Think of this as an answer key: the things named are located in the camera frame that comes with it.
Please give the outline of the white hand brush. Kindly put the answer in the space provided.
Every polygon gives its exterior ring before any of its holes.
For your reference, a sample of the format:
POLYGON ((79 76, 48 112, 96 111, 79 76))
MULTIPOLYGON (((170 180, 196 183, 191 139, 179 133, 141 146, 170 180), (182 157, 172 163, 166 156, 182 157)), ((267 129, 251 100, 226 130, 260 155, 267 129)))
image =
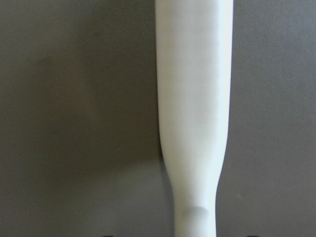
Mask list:
POLYGON ((158 120, 177 237, 216 236, 230 110, 231 0, 157 0, 158 120))

